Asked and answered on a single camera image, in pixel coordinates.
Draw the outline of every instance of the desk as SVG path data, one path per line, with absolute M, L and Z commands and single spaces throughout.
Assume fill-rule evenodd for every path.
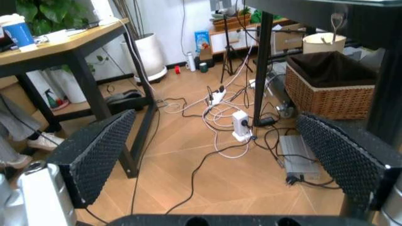
M 129 23 L 128 19 L 122 20 L 123 24 Z M 95 78 L 89 69 L 85 57 L 96 49 L 102 47 L 111 40 L 120 35 L 124 35 L 126 42 L 129 39 L 133 40 L 133 48 L 136 55 L 139 57 L 137 47 L 131 34 L 126 33 L 124 25 L 120 22 L 100 26 L 89 29 L 83 33 L 71 36 L 68 41 L 53 44 L 46 43 L 38 46 L 38 49 L 29 52 L 20 52 L 19 50 L 7 51 L 0 54 L 0 78 L 16 75 L 21 86 L 27 92 L 33 104 L 42 112 L 43 116 L 48 120 L 50 127 L 53 130 L 60 130 L 59 121 L 89 116 L 94 114 L 97 120 L 102 120 L 110 117 L 112 114 L 104 101 L 101 92 L 99 91 Z M 145 97 L 138 98 L 128 104 L 128 108 L 132 105 L 148 105 L 146 115 L 141 123 L 138 135 L 133 143 L 131 151 L 125 148 L 119 158 L 122 167 L 124 168 L 129 178 L 137 175 L 137 163 L 141 155 L 142 148 L 145 143 L 152 118 L 157 109 L 153 99 L 153 94 L 150 87 L 146 84 L 146 75 L 140 69 L 141 62 L 135 60 L 131 52 L 134 64 L 137 68 L 138 76 L 143 84 Z M 77 112 L 73 117 L 64 117 L 59 115 L 55 117 L 52 111 L 48 108 L 32 82 L 29 80 L 26 72 L 34 70 L 43 70 L 57 65 L 68 65 L 74 74 L 79 86 L 81 87 L 87 101 L 90 105 L 90 110 Z
M 331 14 L 341 13 L 345 15 L 345 22 L 338 33 L 362 45 L 386 49 L 367 129 L 399 149 L 402 142 L 401 0 L 247 0 L 247 5 L 264 11 L 257 59 L 254 125 L 259 124 L 270 53 L 272 14 L 332 31 Z

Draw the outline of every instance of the gray pants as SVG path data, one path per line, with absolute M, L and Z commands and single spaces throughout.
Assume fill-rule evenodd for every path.
M 26 114 L 14 102 L 3 96 L 7 106 L 16 117 L 32 127 L 34 130 L 40 128 L 39 122 Z M 0 162 L 13 162 L 17 160 L 18 153 L 7 142 L 7 137 L 11 136 L 14 141 L 22 141 L 32 135 L 34 131 L 17 120 L 4 105 L 0 98 Z

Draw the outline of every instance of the cup lid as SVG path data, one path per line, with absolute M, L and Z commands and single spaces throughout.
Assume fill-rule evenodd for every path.
M 12 15 L 4 15 L 0 16 L 0 26 L 12 24 L 14 22 L 20 22 L 20 21 L 25 21 L 24 16 L 20 16 L 17 13 L 14 13 Z

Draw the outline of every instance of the tripod stand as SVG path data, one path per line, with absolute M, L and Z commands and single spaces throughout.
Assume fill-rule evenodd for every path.
M 236 70 L 233 71 L 233 66 L 232 66 L 232 59 L 230 57 L 231 52 L 235 54 L 237 58 L 241 58 L 244 61 L 244 58 L 240 57 L 236 50 L 233 48 L 233 46 L 230 45 L 229 41 L 229 29 L 227 28 L 227 15 L 223 16 L 223 20 L 225 23 L 225 35 L 226 35 L 226 52 L 224 53 L 223 57 L 223 67 L 222 67 L 222 76 L 221 76 L 221 84 L 223 83 L 223 76 L 225 74 L 225 71 L 229 73 L 230 76 L 234 75 L 236 71 L 239 69 L 240 65 L 236 68 Z M 229 68 L 226 69 L 226 62 L 229 64 Z M 249 64 L 245 63 L 247 70 L 250 70 L 253 73 L 253 70 L 249 67 Z

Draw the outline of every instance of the white bottle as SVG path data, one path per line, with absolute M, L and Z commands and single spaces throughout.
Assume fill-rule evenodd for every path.
M 191 72 L 195 72 L 195 62 L 194 57 L 191 52 L 187 53 L 187 64 L 185 65 L 187 69 L 190 69 Z

